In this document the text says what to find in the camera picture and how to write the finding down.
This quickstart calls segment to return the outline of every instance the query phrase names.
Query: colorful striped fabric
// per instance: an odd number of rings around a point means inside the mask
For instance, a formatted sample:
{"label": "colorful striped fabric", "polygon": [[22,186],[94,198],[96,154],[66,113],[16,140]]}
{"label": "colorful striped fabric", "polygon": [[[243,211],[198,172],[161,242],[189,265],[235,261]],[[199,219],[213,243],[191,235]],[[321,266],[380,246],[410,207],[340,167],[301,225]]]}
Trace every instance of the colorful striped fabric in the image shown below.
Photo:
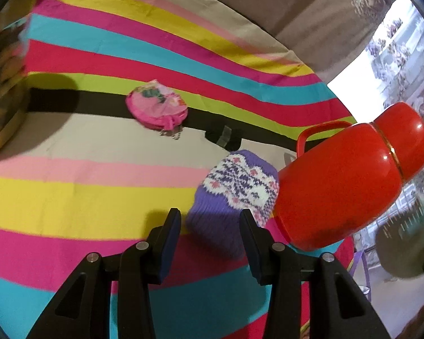
{"label": "colorful striped fabric", "polygon": [[[353,120],[292,51],[215,0],[35,2],[33,112],[0,152],[0,324],[10,339],[25,338],[86,254],[122,252],[171,207],[186,216],[197,186],[227,154],[204,138],[204,118],[248,125],[242,148],[278,170],[294,147],[270,134],[295,145],[304,128]],[[178,141],[123,112],[124,95],[152,79],[190,107]],[[288,243],[273,220],[267,228]],[[351,239],[326,250],[351,263]],[[157,338],[259,339],[269,296],[245,259],[224,259],[183,229],[170,274],[150,287]],[[304,327],[308,320],[303,284]]]}

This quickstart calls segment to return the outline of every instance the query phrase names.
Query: purple knit fabric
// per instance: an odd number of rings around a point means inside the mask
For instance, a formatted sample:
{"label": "purple knit fabric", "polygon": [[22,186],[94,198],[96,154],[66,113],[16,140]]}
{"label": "purple knit fabric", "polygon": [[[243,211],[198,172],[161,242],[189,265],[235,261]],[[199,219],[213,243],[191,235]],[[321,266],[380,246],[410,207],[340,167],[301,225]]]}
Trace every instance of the purple knit fabric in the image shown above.
{"label": "purple knit fabric", "polygon": [[278,196],[278,172],[248,150],[230,153],[207,175],[195,193],[186,224],[207,244],[231,258],[245,251],[239,215],[250,209],[264,227]]}

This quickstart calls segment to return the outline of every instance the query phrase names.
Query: thermos lid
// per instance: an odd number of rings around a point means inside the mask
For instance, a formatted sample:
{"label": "thermos lid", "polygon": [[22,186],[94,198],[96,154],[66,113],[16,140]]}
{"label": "thermos lid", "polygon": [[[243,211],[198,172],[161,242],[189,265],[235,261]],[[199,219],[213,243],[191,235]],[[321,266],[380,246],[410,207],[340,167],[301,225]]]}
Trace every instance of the thermos lid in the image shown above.
{"label": "thermos lid", "polygon": [[403,181],[410,181],[424,167],[424,121],[400,102],[388,107],[373,125],[391,148]]}

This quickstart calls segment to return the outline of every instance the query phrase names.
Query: red thermos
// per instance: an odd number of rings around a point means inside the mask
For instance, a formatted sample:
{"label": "red thermos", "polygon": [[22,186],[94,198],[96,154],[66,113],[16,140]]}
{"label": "red thermos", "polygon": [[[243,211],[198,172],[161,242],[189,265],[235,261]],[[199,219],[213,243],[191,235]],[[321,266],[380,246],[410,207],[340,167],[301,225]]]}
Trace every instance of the red thermos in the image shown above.
{"label": "red thermos", "polygon": [[[309,136],[343,127],[304,153]],[[310,127],[298,138],[297,159],[279,172],[276,221],[296,247],[325,247],[383,214],[423,166],[424,122],[405,103],[372,123]]]}

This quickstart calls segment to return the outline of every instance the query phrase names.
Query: pink coin purse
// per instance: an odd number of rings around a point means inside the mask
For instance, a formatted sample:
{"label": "pink coin purse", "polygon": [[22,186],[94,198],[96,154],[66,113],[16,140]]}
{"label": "pink coin purse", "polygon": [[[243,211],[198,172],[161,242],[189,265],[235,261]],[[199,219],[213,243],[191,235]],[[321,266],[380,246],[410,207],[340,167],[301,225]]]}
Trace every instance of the pink coin purse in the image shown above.
{"label": "pink coin purse", "polygon": [[188,107],[179,94],[157,80],[135,88],[127,97],[126,105],[134,118],[143,126],[160,130],[161,134],[180,132],[187,117]]}

